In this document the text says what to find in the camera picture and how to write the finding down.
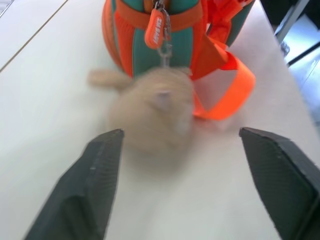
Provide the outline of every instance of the backpack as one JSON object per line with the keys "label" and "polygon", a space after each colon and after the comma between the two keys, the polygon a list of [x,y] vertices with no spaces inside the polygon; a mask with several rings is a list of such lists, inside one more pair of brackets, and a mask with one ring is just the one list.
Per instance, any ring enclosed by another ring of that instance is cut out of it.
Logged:
{"label": "backpack", "polygon": [[[131,77],[161,65],[162,47],[152,48],[148,38],[154,22],[153,0],[106,0],[102,13],[102,32],[106,47],[114,62]],[[194,92],[194,116],[223,120],[234,114],[245,102],[255,85],[255,76],[234,55],[226,51],[237,37],[253,5],[253,0],[169,0],[160,12],[169,17],[172,55],[171,67],[189,67],[191,80],[196,81],[211,72],[236,70],[236,76],[224,96],[205,109]],[[163,33],[158,32],[160,39]]]}

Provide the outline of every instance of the table surface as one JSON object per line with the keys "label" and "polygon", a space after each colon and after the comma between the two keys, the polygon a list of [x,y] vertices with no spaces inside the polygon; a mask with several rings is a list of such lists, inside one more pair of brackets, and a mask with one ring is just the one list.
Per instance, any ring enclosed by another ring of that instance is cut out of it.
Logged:
{"label": "table surface", "polygon": [[[68,1],[0,72],[0,239],[20,240],[59,176],[106,130],[114,92],[86,84],[115,68],[103,42],[104,0]],[[106,239],[277,240],[255,189],[239,127],[292,139],[318,165],[320,142],[257,1],[230,48],[256,75],[245,106],[196,122],[180,161],[124,153]],[[215,78],[220,72],[199,84]]]}

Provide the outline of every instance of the beige plush toy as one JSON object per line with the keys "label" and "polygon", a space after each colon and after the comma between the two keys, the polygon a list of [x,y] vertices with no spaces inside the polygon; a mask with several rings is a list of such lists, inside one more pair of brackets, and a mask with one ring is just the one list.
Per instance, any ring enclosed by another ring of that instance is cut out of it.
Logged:
{"label": "beige plush toy", "polygon": [[108,120],[112,129],[124,129],[124,143],[158,154],[181,148],[189,139],[193,86],[188,73],[188,68],[155,68],[132,81],[118,71],[94,70],[88,81],[118,90]]}

